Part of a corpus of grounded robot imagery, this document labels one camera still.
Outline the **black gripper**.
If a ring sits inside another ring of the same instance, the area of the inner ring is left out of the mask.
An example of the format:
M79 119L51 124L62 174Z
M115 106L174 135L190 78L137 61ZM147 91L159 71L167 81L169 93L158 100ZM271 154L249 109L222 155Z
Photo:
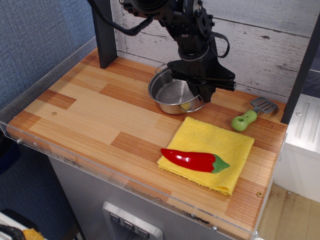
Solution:
M205 103L211 102L216 88L234 91L237 86L235 74L223 67L211 52L193 60L170 61L167 67L174 78L187 81L192 95L196 97L200 94Z

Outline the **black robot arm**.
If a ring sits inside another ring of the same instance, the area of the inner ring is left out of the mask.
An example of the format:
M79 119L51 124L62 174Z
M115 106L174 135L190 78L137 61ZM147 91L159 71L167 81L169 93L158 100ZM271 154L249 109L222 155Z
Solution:
M235 74L223 67L218 59L216 39L227 40L213 32L213 16L208 14L201 0L122 0L121 5L136 17L157 20L166 28L178 45L179 60L167 63L174 79L186 81L201 95L205 103L211 101L217 88L234 91Z

